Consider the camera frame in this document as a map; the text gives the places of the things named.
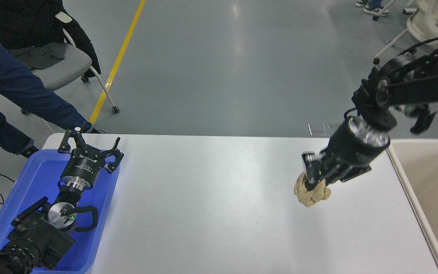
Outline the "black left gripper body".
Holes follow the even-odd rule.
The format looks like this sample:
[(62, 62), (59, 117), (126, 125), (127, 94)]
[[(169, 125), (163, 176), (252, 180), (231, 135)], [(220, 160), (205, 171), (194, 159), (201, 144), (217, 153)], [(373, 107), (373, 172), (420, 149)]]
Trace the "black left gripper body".
[(72, 180), (84, 180), (86, 186), (93, 186), (100, 170), (105, 166), (106, 155), (99, 149), (75, 148), (64, 168), (60, 180), (68, 183)]

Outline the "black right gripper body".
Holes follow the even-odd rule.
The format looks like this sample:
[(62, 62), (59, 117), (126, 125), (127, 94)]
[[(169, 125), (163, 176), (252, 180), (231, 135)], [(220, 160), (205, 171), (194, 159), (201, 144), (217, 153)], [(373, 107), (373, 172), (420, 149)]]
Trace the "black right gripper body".
[(347, 118), (325, 148), (325, 171), (339, 172), (343, 166), (367, 166), (389, 144), (387, 132), (374, 129), (363, 118)]

